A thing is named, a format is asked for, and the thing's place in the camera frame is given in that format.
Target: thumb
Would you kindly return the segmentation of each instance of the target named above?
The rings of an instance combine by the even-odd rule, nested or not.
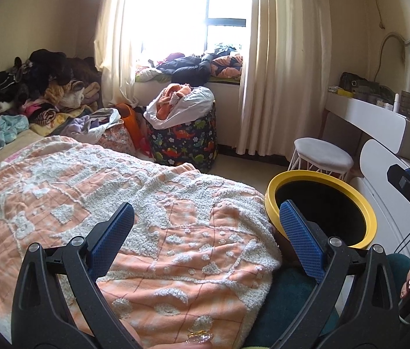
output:
[[[213,349],[210,341],[205,343],[176,343],[176,344],[161,344],[150,347],[149,349]]]

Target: metal screw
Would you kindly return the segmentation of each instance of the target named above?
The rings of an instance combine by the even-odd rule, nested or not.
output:
[[[373,251],[375,251],[377,253],[382,253],[382,252],[384,252],[384,248],[381,247],[379,244],[374,244],[373,245]]]
[[[329,242],[333,247],[340,247],[342,245],[342,240],[339,239],[338,237],[331,237],[329,239]]]
[[[76,236],[74,239],[71,240],[71,245],[74,247],[81,246],[84,242],[84,238],[82,236]]]
[[[39,249],[39,247],[40,246],[38,243],[32,243],[27,249],[29,250],[29,252],[35,252],[37,249]]]

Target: white curtain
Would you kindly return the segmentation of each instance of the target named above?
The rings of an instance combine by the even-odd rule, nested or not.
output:
[[[252,0],[237,153],[292,155],[316,137],[331,64],[329,0]]]
[[[142,23],[149,0],[103,0],[95,34],[95,64],[102,71],[103,105],[134,97],[136,60],[142,49]]]

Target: blue gripper pad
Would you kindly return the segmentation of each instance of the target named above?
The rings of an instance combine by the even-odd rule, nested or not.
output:
[[[129,203],[123,204],[108,222],[99,224],[107,224],[108,227],[93,246],[87,258],[87,272],[94,282],[97,278],[106,275],[132,229],[134,208]]]
[[[291,201],[285,201],[279,208],[279,220],[290,244],[308,276],[318,283],[324,278],[324,254],[305,223],[305,218],[296,210]]]

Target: light blue garment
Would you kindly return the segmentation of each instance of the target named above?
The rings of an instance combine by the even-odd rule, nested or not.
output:
[[[17,135],[29,128],[29,121],[25,115],[0,116],[0,150],[16,139]]]

